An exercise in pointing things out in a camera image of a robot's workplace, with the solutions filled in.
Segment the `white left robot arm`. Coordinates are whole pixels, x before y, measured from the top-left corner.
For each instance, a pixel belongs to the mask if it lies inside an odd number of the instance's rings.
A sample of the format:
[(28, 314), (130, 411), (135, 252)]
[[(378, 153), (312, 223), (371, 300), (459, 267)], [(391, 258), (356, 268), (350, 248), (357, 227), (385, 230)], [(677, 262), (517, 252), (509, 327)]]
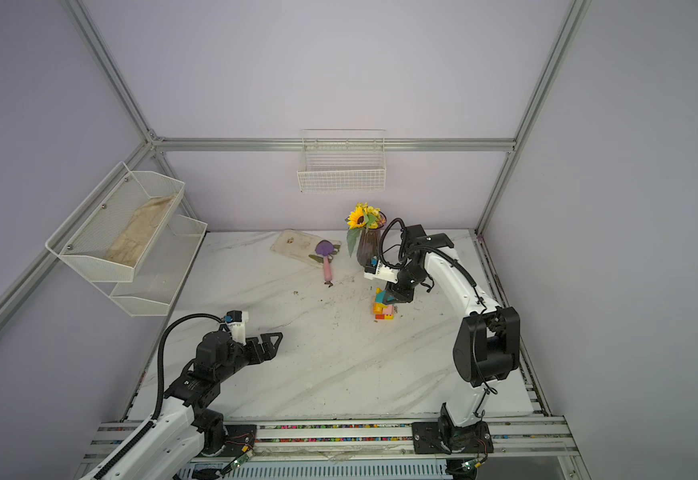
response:
[(212, 410), (221, 384), (243, 368), (273, 360), (281, 332), (262, 334), (240, 343), (223, 329), (203, 337), (195, 358), (165, 392), (155, 411), (85, 477), (87, 479), (176, 479), (198, 456), (229, 457), (231, 461), (199, 479), (220, 479), (253, 456), (257, 428), (225, 425)]

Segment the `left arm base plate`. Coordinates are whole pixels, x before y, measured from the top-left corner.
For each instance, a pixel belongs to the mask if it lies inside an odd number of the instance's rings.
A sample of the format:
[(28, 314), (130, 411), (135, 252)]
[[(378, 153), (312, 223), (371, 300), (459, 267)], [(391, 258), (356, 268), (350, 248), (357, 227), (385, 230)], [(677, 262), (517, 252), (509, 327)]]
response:
[(203, 457), (233, 458), (252, 451), (257, 436), (254, 424), (221, 425), (204, 433)]

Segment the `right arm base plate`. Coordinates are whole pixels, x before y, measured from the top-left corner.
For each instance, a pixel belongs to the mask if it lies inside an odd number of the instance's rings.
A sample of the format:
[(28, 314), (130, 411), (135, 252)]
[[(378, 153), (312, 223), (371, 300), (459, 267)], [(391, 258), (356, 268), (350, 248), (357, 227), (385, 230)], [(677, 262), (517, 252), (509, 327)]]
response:
[(494, 452), (492, 436), (484, 421), (464, 427), (415, 422), (411, 429), (416, 454), (489, 455)]

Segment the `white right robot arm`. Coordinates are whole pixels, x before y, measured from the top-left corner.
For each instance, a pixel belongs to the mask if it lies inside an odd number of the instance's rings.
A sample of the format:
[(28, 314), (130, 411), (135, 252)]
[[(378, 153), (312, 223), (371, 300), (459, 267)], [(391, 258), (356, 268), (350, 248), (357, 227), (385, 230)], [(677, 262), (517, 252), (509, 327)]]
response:
[(367, 266), (365, 274), (386, 282), (376, 294), (376, 302), (385, 308), (412, 302), (417, 287), (438, 287), (461, 317), (452, 359), (468, 388), (442, 404), (436, 421), (412, 426), (415, 451), (491, 453), (485, 408), (499, 394), (499, 383), (519, 368), (517, 311), (488, 298), (457, 258), (448, 235), (429, 235), (422, 226), (407, 226), (400, 218), (384, 229), (376, 263)]

